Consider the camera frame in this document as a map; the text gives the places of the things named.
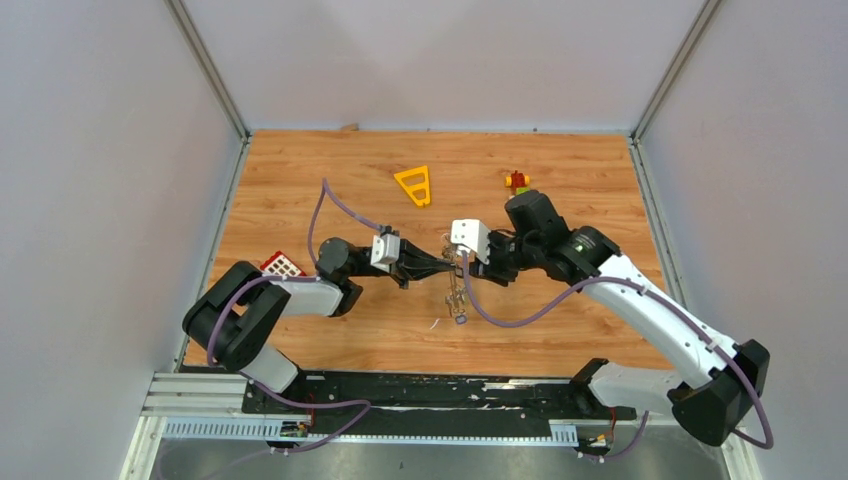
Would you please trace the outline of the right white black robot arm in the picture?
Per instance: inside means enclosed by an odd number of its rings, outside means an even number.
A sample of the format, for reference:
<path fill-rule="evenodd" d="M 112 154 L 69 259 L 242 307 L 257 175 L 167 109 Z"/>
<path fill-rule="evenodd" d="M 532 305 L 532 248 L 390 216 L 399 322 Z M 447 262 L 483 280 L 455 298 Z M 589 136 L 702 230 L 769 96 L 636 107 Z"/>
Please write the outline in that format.
<path fill-rule="evenodd" d="M 526 319 L 505 321 L 487 313 L 474 292 L 468 298 L 489 323 L 527 326 L 572 295 L 582 293 L 608 308 L 653 345 L 669 370 L 590 361 L 574 380 L 571 403 L 584 417 L 608 407 L 632 407 L 672 417 L 696 440 L 722 445 L 730 435 L 763 450 L 775 443 L 761 400 L 770 363 L 765 346 L 740 342 L 687 311 L 643 274 L 620 247 L 591 226 L 568 227 L 549 197 L 528 190 L 509 199 L 512 233 L 478 219 L 453 221 L 450 241 L 460 257 L 462 279 L 508 286 L 519 273 L 539 269 L 567 289 Z"/>

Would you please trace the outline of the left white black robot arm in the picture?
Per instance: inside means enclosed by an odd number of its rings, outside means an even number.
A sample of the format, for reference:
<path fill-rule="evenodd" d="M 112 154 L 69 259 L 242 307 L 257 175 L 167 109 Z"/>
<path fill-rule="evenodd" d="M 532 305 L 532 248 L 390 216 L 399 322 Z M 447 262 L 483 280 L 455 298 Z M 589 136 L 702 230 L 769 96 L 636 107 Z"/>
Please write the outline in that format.
<path fill-rule="evenodd" d="M 454 264 L 395 234 L 356 246 L 338 237 L 324 241 L 313 276 L 273 275 L 246 261 L 235 263 L 183 318 L 182 329 L 208 360 L 268 388 L 268 400 L 283 413 L 298 411 L 306 386 L 294 362 L 268 342 L 283 317 L 341 317 L 359 300 L 357 277 L 388 277 L 405 289 Z"/>

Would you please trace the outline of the metal keyring with keys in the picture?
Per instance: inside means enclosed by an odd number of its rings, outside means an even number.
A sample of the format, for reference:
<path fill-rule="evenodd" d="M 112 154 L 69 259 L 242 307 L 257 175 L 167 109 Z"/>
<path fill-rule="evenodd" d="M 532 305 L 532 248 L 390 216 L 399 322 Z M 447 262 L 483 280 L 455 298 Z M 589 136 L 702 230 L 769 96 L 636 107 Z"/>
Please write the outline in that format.
<path fill-rule="evenodd" d="M 454 260 L 457 264 L 457 269 L 449 274 L 449 289 L 445 296 L 445 303 L 447 305 L 449 315 L 455 321 L 455 317 L 458 315 L 465 314 L 467 316 L 466 291 L 462 284 L 462 271 L 458 260 L 458 254 L 455 246 L 450 241 L 450 235 L 448 233 L 443 233 L 441 241 L 442 257 L 444 259 Z"/>

